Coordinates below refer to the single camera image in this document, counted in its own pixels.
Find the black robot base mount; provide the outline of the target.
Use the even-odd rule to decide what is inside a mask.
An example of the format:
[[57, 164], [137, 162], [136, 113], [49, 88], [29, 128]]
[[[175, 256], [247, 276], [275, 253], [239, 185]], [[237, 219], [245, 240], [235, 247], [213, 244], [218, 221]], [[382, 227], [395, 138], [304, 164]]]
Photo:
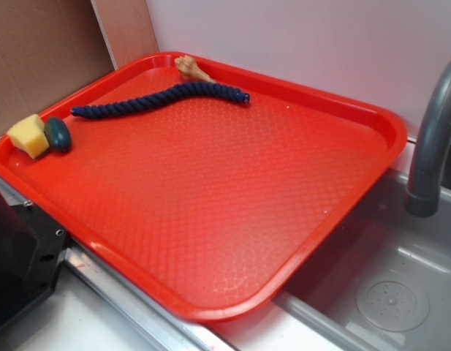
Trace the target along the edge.
[[0, 192], [0, 333], [53, 294], [68, 240], [38, 205]]

